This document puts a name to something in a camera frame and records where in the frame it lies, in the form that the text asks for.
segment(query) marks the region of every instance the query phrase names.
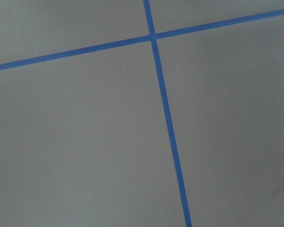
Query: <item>grid square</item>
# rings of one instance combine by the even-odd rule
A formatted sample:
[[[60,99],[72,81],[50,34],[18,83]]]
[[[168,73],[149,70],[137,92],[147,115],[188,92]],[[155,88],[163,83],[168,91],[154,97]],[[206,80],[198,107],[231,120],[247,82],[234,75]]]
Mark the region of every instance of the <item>grid square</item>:
[[[150,0],[156,32],[284,9],[284,0]]]
[[[147,34],[140,0],[0,0],[0,64]]]
[[[185,226],[150,43],[0,71],[0,226]]]
[[[158,44],[193,225],[284,226],[284,16]]]

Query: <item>gray floor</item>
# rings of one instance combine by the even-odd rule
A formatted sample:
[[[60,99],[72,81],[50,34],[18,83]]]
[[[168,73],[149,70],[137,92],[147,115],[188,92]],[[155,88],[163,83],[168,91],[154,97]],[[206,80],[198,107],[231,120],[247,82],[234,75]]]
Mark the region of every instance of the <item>gray floor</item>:
[[[284,0],[150,5],[163,32]],[[0,0],[0,64],[148,34],[142,0]],[[284,16],[158,46],[193,226],[284,227]],[[0,70],[0,227],[74,226],[186,226],[150,42]]]

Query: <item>blue line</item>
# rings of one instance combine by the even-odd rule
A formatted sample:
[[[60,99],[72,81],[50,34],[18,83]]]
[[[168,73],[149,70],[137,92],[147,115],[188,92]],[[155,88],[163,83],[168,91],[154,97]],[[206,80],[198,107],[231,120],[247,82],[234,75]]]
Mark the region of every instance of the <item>blue line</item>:
[[[162,39],[162,38],[167,38],[167,37],[176,36],[176,35],[183,35],[187,33],[198,32],[198,31],[203,31],[203,30],[208,30],[208,29],[213,29],[213,28],[218,28],[218,27],[223,27],[223,26],[229,26],[229,25],[235,25],[235,24],[240,24],[240,23],[245,23],[249,21],[270,18],[270,17],[283,16],[283,15],[284,15],[284,9],[278,10],[278,11],[272,11],[268,13],[256,14],[252,16],[234,18],[230,20],[223,20],[223,21],[213,22],[213,23],[204,24],[204,25],[192,26],[192,27],[187,27],[187,28],[182,28],[182,29],[177,29],[177,30],[172,30],[172,31],[167,31],[167,32],[161,32],[158,34],[155,34],[153,26],[149,27],[149,29],[152,29],[151,33],[155,34],[157,39]],[[35,57],[35,58],[8,62],[8,63],[0,64],[0,70],[6,70],[10,68],[19,67],[19,66],[35,64],[35,63],[44,62],[44,61],[51,61],[51,60],[55,60],[59,58],[66,58],[66,57],[70,57],[74,55],[96,52],[96,51],[111,49],[111,48],[120,47],[120,46],[137,44],[137,43],[142,43],[146,41],[150,41],[149,35],[140,36],[140,37],[131,38],[131,39],[125,39],[125,40],[116,41],[112,43],[84,47],[84,48],[71,50],[71,51],[53,53],[53,54],[44,55],[44,56]]]
[[[204,25],[186,27],[186,28],[181,28],[177,30],[158,33],[157,39],[172,37],[176,35],[183,35],[183,34],[192,33],[192,32],[199,32],[199,31],[213,29],[217,27],[224,27],[224,26],[235,25],[235,24],[245,23],[249,21],[261,20],[265,18],[277,17],[277,16],[283,16],[283,15],[284,15],[284,9],[278,10],[278,11],[272,11],[268,13],[256,14],[252,16],[234,18],[230,20],[223,20],[223,21],[213,22],[213,23],[204,24]]]
[[[169,141],[170,141],[172,156],[174,159],[174,164],[175,164],[175,169],[176,169],[176,175],[177,175],[177,180],[178,180],[178,186],[179,186],[179,191],[180,191],[180,197],[181,197],[181,202],[182,202],[185,223],[186,223],[186,227],[192,227],[189,207],[188,207],[188,202],[187,202],[187,197],[186,197],[186,191],[185,191],[185,186],[184,186],[184,180],[183,180],[183,175],[182,175],[182,170],[181,170],[180,158],[179,158],[178,149],[177,149],[176,137],[175,137],[175,132],[174,132],[173,124],[172,124],[172,119],[171,119],[171,114],[170,114],[170,109],[169,109],[169,101],[168,101],[167,92],[165,88],[163,70],[161,66],[159,49],[157,45],[157,38],[156,38],[155,29],[154,29],[154,25],[152,21],[152,16],[151,16],[151,7],[150,7],[149,0],[143,0],[143,2],[144,2],[145,14],[146,14],[146,19],[147,19],[147,24],[148,24],[148,30],[149,30],[150,38],[151,38],[152,52],[153,52],[153,57],[155,60],[155,65],[156,65],[156,71],[157,71],[161,98],[162,98],[162,103],[163,103],[163,108],[164,108],[165,120],[166,120],[166,125],[167,125],[167,129],[169,133]]]
[[[60,52],[60,53],[53,53],[53,54],[49,54],[49,55],[24,59],[24,60],[20,60],[20,61],[13,61],[13,62],[9,62],[9,63],[0,64],[0,70],[6,70],[6,69],[10,69],[10,68],[19,67],[19,66],[35,64],[35,63],[40,63],[40,62],[44,62],[44,61],[51,61],[51,60],[55,60],[55,59],[59,59],[59,58],[66,58],[66,57],[70,57],[70,56],[75,56],[75,55],[90,53],[90,52],[96,52],[96,51],[111,49],[111,48],[120,47],[120,46],[142,43],[142,42],[146,42],[146,41],[149,41],[149,40],[150,40],[150,36],[145,35],[145,36],[141,36],[141,37],[137,37],[137,38],[125,39],[125,40],[120,40],[120,41],[116,41],[116,42],[112,42],[112,43],[89,46],[89,47],[84,47],[84,48],[80,48],[80,49],[76,49],[76,50],[64,51],[64,52]]]

